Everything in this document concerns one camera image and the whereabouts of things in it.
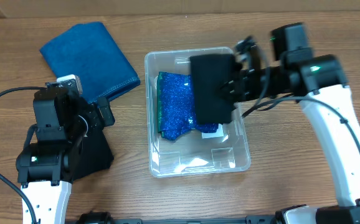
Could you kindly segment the black cloth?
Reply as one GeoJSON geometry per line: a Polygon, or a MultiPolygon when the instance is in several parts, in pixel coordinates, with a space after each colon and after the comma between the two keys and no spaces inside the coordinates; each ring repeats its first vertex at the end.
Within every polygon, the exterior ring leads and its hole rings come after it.
{"type": "Polygon", "coordinates": [[[231,123],[235,106],[223,97],[220,88],[234,72],[234,55],[195,55],[189,61],[197,123],[231,123]]]}
{"type": "Polygon", "coordinates": [[[83,149],[73,179],[78,180],[92,173],[109,169],[114,156],[102,129],[83,139],[83,149]]]}

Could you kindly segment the blue denim cloth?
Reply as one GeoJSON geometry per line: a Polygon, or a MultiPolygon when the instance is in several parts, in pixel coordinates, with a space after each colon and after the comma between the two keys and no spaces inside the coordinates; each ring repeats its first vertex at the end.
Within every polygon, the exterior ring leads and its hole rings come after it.
{"type": "Polygon", "coordinates": [[[112,101],[140,85],[140,79],[101,22],[77,24],[40,48],[57,78],[80,78],[89,103],[112,101]]]}

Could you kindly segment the sparkly blue green cloth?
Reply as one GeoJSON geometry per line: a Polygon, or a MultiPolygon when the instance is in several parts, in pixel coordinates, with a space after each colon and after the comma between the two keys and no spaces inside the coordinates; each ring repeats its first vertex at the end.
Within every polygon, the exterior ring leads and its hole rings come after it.
{"type": "Polygon", "coordinates": [[[157,125],[161,137],[170,141],[193,129],[210,134],[219,128],[197,123],[191,77],[168,72],[159,72],[157,78],[157,125]]]}

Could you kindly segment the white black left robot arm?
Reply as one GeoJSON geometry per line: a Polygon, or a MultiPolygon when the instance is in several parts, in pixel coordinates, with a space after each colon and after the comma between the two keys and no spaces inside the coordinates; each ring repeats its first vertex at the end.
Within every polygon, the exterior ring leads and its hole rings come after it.
{"type": "Polygon", "coordinates": [[[109,101],[88,103],[78,91],[49,87],[34,95],[36,125],[16,159],[17,181],[36,223],[64,223],[75,180],[109,169],[114,160],[103,130],[115,123],[109,101]]]}

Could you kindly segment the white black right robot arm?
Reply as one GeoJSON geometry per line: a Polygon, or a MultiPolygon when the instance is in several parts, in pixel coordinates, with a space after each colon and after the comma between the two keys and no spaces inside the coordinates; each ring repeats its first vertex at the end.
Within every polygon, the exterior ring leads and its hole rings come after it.
{"type": "Polygon", "coordinates": [[[336,205],[294,205],[274,215],[248,218],[247,223],[360,224],[360,125],[346,74],[334,55],[315,56],[302,23],[271,31],[275,60],[269,65],[253,37],[241,40],[235,52],[246,70],[221,86],[234,102],[254,100],[253,111],[293,101],[309,119],[333,177],[336,205]]]}

